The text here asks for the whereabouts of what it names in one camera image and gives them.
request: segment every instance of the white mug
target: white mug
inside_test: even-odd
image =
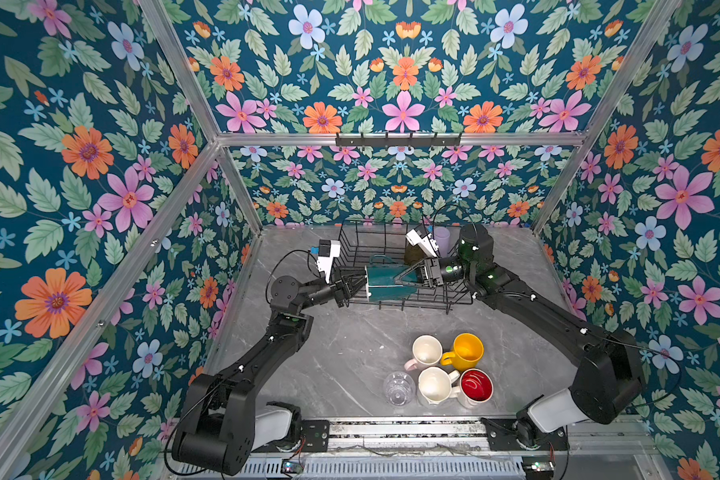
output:
[[[432,335],[422,335],[413,342],[413,358],[405,363],[407,371],[435,366],[443,355],[443,346]]]
[[[456,397],[461,389],[451,386],[455,379],[459,378],[459,372],[453,370],[446,373],[440,367],[431,366],[418,376],[419,402],[425,407],[436,407],[449,398]]]

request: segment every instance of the mug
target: mug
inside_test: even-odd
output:
[[[443,346],[432,335],[422,335],[413,342],[413,358],[405,363],[405,370],[426,369],[438,364]]]
[[[494,383],[486,372],[470,369],[461,374],[456,398],[464,408],[476,408],[486,403],[494,394]]]
[[[456,397],[461,389],[451,386],[459,373],[455,370],[446,373],[440,367],[431,366],[418,376],[417,396],[419,402],[425,407],[436,407],[449,398]]]
[[[441,365],[453,365],[456,370],[463,372],[478,365],[483,358],[483,343],[471,333],[462,333],[454,340],[454,349],[443,355]]]

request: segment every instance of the floral wallpaper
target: floral wallpaper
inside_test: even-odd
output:
[[[0,0],[0,428],[204,143],[131,0]],[[147,476],[247,235],[214,166],[12,478]]]
[[[185,5],[176,31],[228,131],[489,133],[581,128],[653,3]]]
[[[547,253],[579,316],[664,352],[636,410],[674,473],[720,478],[720,1],[682,3],[627,96]]]

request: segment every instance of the blue flower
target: blue flower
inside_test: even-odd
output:
[[[4,329],[0,329],[0,336],[4,337],[3,342],[8,344],[10,343],[10,339],[15,336],[21,336],[21,332],[19,331],[19,327],[21,326],[21,322],[11,323],[10,319],[5,319],[5,322],[3,323],[5,325]]]
[[[336,24],[331,23],[330,20],[326,20],[326,23],[321,28],[326,31],[326,34],[336,33]]]
[[[64,98],[64,90],[53,90],[52,88],[48,88],[48,91],[51,95],[49,100],[52,104],[59,104],[59,107],[63,107],[65,103],[69,102],[69,100]]]
[[[0,228],[0,250],[5,248],[5,245],[13,246],[15,245],[10,239],[15,238],[16,234],[9,234],[8,230],[5,228]]]
[[[79,216],[76,216],[73,212],[70,212],[69,216],[66,218],[61,219],[61,223],[64,225],[69,225],[68,230],[74,231],[76,228],[80,228],[80,220],[81,218]]]
[[[384,32],[384,38],[382,38],[382,42],[386,42],[387,46],[395,43],[396,40],[394,39],[394,32]]]
[[[83,388],[86,389],[88,393],[91,393],[93,390],[96,389],[96,379],[88,375],[88,381],[83,384]]]
[[[109,470],[113,463],[115,463],[115,452],[107,452],[104,454],[104,461],[99,465],[99,468]]]
[[[96,21],[96,24],[104,23],[104,16],[101,14],[101,12],[96,10],[96,7],[94,7],[93,5],[91,5],[90,7],[89,15],[93,20]]]
[[[27,105],[27,109],[24,110],[24,112],[27,115],[32,115],[32,118],[34,118],[35,121],[40,120],[41,118],[46,118],[46,114],[43,113],[43,110],[45,110],[45,107],[43,105],[38,104],[37,107],[35,107],[31,101],[27,100],[25,101]]]
[[[115,371],[115,367],[117,364],[120,363],[119,360],[115,360],[115,356],[112,355],[112,358],[104,362],[104,366],[106,367],[106,370],[104,370],[104,374],[107,375],[109,373],[112,373]]]
[[[593,28],[590,30],[590,38],[593,40],[597,40],[601,35],[603,34],[603,31],[600,30],[600,25],[597,25],[597,28]]]
[[[59,256],[61,257],[61,260],[57,260],[56,266],[64,265],[64,269],[68,270],[70,268],[70,264],[77,263],[77,259],[73,258],[74,250],[70,250],[66,254],[64,253],[63,250],[59,250],[58,253],[59,253]]]
[[[197,45],[197,43],[200,41],[200,39],[197,37],[197,32],[194,30],[185,30],[184,33],[186,33],[186,40],[188,42],[192,42],[192,45]]]
[[[429,32],[422,32],[422,37],[418,40],[419,43],[423,43],[426,47],[429,45],[430,42],[432,42],[432,30]]]
[[[224,32],[223,30],[219,30],[219,27],[213,27],[213,36],[216,37],[216,40],[218,40],[219,42],[221,40],[224,40],[225,33],[226,32]]]

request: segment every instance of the aluminum frame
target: aluminum frame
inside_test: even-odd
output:
[[[168,234],[196,186],[211,168],[218,149],[216,145],[209,145],[200,152],[0,430],[0,479],[8,477],[19,456],[26,451],[61,395],[67,391],[75,372],[85,363],[112,315],[149,263],[155,245]]]
[[[595,112],[592,113],[592,117],[586,123],[584,143],[572,153],[547,198],[544,199],[544,206],[541,207],[541,211],[532,225],[536,235],[541,235],[541,231],[565,195],[568,186],[576,176],[576,172],[579,171],[579,167],[589,152],[592,151],[600,132],[608,125],[608,120],[614,114],[616,106],[621,101],[626,90],[632,85],[637,71],[643,65],[650,51],[653,50],[664,27],[681,3],[682,0],[656,0],[656,3],[651,7],[646,20],[624,56],[624,62],[621,64],[619,71],[616,72],[614,80],[608,86],[602,99],[597,104]]]

